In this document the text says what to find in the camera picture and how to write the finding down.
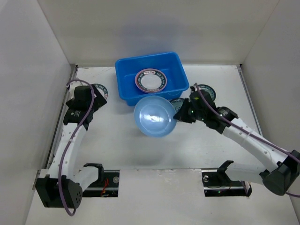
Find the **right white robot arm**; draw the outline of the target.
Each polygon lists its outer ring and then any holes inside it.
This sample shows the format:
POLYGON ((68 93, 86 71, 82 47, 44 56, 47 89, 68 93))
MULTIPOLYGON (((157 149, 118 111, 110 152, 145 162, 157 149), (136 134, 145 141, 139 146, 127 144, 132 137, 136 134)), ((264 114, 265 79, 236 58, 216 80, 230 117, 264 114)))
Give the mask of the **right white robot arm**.
POLYGON ((238 165, 225 161, 218 168, 204 169, 202 182, 206 188, 244 186, 246 182, 264 185, 270 192, 283 196, 300 174, 300 154, 288 152, 256 133, 227 107, 217 107, 203 89, 191 89, 188 98, 180 98, 174 119, 185 123, 203 122, 208 128, 233 140, 247 150, 261 167, 238 165))

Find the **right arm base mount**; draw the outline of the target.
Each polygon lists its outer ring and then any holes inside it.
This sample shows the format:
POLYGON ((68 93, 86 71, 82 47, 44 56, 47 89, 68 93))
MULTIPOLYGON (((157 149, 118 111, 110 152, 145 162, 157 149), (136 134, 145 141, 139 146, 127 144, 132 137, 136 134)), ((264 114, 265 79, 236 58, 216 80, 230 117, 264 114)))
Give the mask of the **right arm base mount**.
POLYGON ((250 197, 252 194, 249 182, 232 181, 216 168, 202 170, 202 183, 205 197, 250 197))

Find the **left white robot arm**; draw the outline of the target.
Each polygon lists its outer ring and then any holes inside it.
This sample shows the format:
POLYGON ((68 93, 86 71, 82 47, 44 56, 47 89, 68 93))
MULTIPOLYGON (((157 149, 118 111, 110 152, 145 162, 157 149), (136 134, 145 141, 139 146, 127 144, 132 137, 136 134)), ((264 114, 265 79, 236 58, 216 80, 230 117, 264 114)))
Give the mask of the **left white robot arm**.
POLYGON ((78 172, 75 161, 93 114, 107 103, 107 89, 100 84, 72 83, 71 99, 63 118, 62 135, 54 159, 45 176, 37 179, 35 188, 46 208, 77 209, 84 191, 105 181, 102 164, 86 163, 78 172))

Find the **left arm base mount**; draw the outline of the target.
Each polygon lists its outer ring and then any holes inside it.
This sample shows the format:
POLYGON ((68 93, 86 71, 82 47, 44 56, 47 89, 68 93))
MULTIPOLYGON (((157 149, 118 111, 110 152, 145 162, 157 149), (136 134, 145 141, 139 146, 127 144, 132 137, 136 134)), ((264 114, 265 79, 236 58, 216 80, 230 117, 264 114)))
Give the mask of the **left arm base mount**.
POLYGON ((120 170, 104 170, 103 180, 90 184, 83 192, 84 198, 112 198, 119 195, 120 170))

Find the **light blue plastic plate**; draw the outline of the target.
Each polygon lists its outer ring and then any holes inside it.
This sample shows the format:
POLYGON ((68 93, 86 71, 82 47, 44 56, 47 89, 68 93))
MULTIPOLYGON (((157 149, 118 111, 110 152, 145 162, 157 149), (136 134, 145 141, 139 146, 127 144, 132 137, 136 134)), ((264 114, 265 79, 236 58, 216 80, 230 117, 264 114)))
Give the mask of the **light blue plastic plate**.
POLYGON ((176 111, 163 97, 144 97, 135 105, 134 119, 139 130, 150 137, 164 137, 176 127, 176 111))

